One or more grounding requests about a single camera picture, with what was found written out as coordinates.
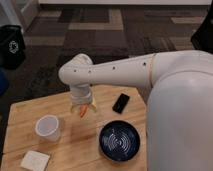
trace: black bowl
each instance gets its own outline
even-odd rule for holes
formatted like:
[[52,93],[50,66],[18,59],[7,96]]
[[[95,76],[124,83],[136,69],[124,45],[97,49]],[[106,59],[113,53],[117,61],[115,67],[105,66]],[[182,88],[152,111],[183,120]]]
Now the black bowl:
[[99,143],[103,153],[111,160],[127,161],[137,154],[140,136],[131,124],[112,121],[101,130]]

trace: orange object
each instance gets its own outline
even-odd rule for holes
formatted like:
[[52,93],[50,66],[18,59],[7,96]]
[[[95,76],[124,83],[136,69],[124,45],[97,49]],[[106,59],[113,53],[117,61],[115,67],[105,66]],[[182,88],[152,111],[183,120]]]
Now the orange object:
[[88,105],[81,105],[80,106],[80,117],[82,118],[85,113],[87,112],[87,108],[88,108]]

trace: gray carpet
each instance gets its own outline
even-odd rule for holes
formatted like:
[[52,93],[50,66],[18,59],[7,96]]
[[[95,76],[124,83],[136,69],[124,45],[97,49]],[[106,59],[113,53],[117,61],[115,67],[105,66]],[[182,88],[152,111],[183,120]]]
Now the gray carpet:
[[[193,49],[190,37],[207,7],[46,6],[24,34],[26,60],[4,70],[10,87],[0,98],[1,145],[12,103],[68,91],[60,66],[78,53],[94,63],[153,52]],[[147,100],[149,90],[141,92]]]

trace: wooden table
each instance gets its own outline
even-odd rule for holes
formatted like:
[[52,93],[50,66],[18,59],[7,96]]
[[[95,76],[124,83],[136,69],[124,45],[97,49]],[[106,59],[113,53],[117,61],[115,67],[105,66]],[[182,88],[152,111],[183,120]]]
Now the wooden table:
[[[70,112],[69,93],[13,104],[1,171],[26,171],[20,167],[20,163],[28,150],[51,155],[47,171],[146,171],[146,107],[137,90],[112,86],[94,86],[92,89],[97,112],[89,110],[83,119]],[[112,111],[120,93],[130,96],[122,115]],[[40,139],[34,132],[36,121],[46,114],[60,118],[62,137],[57,143]],[[100,152],[99,132],[112,120],[128,121],[140,134],[140,150],[128,162],[112,162]]]

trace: black trash bin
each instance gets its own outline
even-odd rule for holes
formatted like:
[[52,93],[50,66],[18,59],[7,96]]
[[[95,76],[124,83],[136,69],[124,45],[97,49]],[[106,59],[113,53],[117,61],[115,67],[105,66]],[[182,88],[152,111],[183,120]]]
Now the black trash bin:
[[21,27],[5,25],[0,27],[0,66],[16,69],[25,59],[25,44]]

